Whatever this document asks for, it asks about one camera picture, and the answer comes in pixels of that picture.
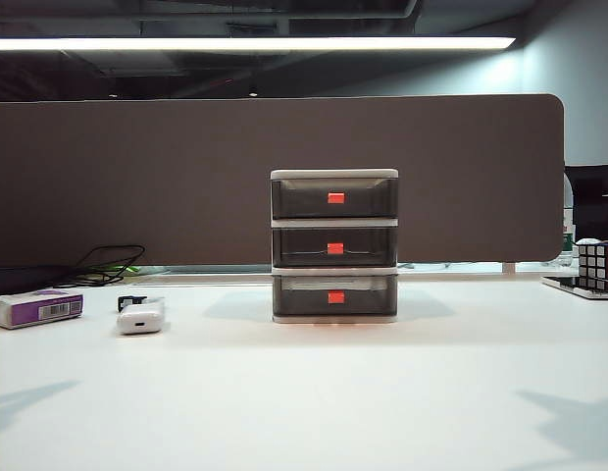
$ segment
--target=rubik's cube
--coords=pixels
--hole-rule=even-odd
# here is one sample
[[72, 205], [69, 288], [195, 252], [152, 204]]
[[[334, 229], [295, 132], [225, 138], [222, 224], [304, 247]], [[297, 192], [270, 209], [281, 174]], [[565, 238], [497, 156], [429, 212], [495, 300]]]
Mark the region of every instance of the rubik's cube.
[[579, 245], [579, 275], [608, 280], [608, 242]]

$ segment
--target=barcode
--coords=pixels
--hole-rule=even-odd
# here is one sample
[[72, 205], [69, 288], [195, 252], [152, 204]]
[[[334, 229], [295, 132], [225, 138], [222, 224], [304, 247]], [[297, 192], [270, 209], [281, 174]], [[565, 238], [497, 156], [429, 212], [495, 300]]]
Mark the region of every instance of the barcode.
[[52, 306], [43, 306], [38, 308], [38, 318], [40, 320], [49, 319], [50, 317], [65, 316], [71, 312], [71, 304], [64, 302], [62, 304], [54, 304]]
[[72, 301], [71, 302], [71, 313], [76, 314], [81, 312], [81, 301]]

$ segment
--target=gray transparent drawer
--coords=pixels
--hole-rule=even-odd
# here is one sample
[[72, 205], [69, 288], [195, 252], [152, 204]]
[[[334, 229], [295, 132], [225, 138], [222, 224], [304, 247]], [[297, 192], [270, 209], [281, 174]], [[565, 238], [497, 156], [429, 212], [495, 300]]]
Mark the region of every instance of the gray transparent drawer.
[[275, 316], [394, 316], [397, 276], [274, 276]]
[[272, 181], [272, 217], [396, 218], [397, 179]]
[[394, 267], [397, 228], [272, 229], [275, 267]]

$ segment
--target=gray partition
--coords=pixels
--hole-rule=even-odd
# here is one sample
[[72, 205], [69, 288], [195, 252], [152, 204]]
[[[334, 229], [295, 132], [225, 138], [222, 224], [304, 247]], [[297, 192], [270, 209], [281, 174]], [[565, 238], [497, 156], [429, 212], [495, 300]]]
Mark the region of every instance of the gray partition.
[[403, 261], [522, 261], [561, 246], [551, 95], [0, 103], [0, 265], [270, 262], [272, 169], [400, 173]]

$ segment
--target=ceiling light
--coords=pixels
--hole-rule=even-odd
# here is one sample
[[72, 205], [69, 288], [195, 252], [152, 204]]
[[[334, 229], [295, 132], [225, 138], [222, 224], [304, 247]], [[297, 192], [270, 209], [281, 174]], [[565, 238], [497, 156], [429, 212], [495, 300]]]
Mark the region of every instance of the ceiling light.
[[352, 51], [505, 49], [513, 37], [56, 37], [0, 38], [0, 51]]

